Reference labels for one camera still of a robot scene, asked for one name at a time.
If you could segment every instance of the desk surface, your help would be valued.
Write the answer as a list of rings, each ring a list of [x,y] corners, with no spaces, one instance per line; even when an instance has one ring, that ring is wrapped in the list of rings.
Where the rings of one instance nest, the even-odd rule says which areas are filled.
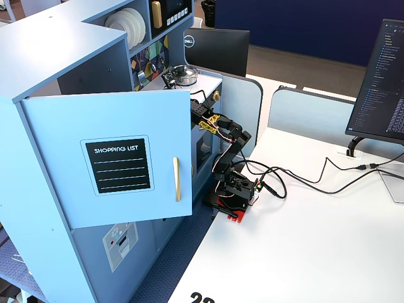
[[[341,167],[384,160],[333,149],[268,128],[251,159],[309,179],[318,178],[325,156]],[[339,189],[361,174],[330,166],[318,186]],[[263,190],[239,225],[218,214],[169,303],[192,302],[194,292],[215,303],[404,302],[404,205],[392,201],[380,175],[334,196],[282,177],[286,200]],[[282,191],[270,176],[265,180]]]

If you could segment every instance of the dell logo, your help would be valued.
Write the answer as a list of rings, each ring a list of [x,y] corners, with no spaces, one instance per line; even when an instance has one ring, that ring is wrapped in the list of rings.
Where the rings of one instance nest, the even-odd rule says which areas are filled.
[[[192,47],[195,44],[195,39],[194,37],[188,35],[185,36],[185,47]]]

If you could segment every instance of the robotic arm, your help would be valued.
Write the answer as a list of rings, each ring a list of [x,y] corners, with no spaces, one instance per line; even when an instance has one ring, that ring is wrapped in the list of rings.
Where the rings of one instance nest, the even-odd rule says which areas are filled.
[[[229,147],[215,162],[212,172],[218,181],[217,203],[212,206],[229,215],[229,219],[239,223],[244,216],[258,185],[258,179],[251,182],[247,177],[236,172],[232,161],[251,139],[247,131],[229,118],[214,113],[211,109],[196,101],[191,101],[191,120],[201,128],[229,143]]]

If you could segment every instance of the shopping list sign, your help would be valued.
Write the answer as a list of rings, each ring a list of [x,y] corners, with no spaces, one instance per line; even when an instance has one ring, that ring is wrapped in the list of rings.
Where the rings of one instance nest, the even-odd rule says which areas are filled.
[[[95,194],[153,190],[147,136],[81,142]]]

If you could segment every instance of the gray desk divider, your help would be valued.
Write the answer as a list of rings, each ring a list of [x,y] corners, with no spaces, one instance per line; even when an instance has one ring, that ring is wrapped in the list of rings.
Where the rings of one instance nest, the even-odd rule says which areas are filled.
[[[348,146],[345,134],[355,102],[281,86],[272,96],[268,127],[308,138]],[[385,158],[404,152],[400,145],[366,139],[358,150]]]

